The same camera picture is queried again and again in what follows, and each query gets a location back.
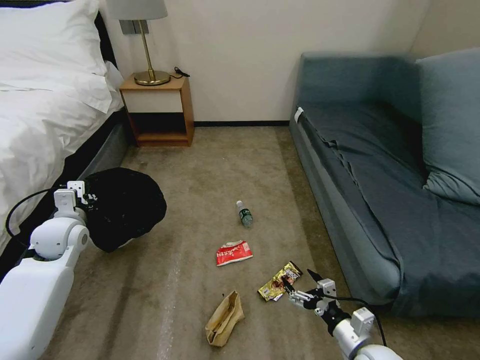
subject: floor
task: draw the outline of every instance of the floor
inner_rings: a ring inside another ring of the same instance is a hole
[[[131,148],[123,166],[158,182],[166,217],[125,248],[81,254],[43,360],[341,359],[312,312],[257,293],[292,260],[349,294],[287,127],[198,128],[192,147]],[[251,229],[240,224],[239,199],[252,211]],[[253,258],[216,267],[217,248],[238,240]],[[295,286],[314,283],[304,275]],[[245,319],[225,347],[212,347],[204,326],[232,290]],[[478,320],[384,314],[382,323],[404,359],[480,359]]]

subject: black trash bag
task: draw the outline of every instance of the black trash bag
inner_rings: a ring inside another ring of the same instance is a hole
[[[85,209],[86,226],[95,246],[107,253],[148,233],[165,217],[164,195],[144,173],[115,167],[95,172],[84,181],[87,194],[97,198]]]

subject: water bottle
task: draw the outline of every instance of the water bottle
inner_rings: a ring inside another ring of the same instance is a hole
[[[248,210],[244,206],[244,203],[240,200],[236,202],[236,206],[238,207],[238,215],[240,215],[241,223],[243,224],[243,226],[245,226],[246,228],[251,227],[254,218],[252,217],[252,213],[250,212],[250,210]]]

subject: white wall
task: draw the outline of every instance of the white wall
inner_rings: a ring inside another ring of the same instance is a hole
[[[411,52],[426,57],[480,47],[480,0],[431,0]]]
[[[196,121],[288,120],[300,54],[410,49],[429,0],[166,0],[149,21],[153,67],[191,74]],[[124,76],[146,69],[139,35],[102,13]]]

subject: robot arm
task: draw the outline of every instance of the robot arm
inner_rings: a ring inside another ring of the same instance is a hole
[[[55,191],[58,211],[30,237],[31,253],[0,284],[0,360],[38,359],[49,344],[74,281],[74,267],[90,239],[83,181]]]
[[[352,316],[340,309],[335,282],[322,279],[316,272],[307,269],[317,283],[315,289],[307,292],[295,290],[283,278],[283,286],[292,303],[304,309],[313,310],[328,326],[328,332],[338,341],[344,359],[354,360],[402,360],[393,350],[382,345],[369,345],[370,330],[375,316],[366,307],[353,312]]]

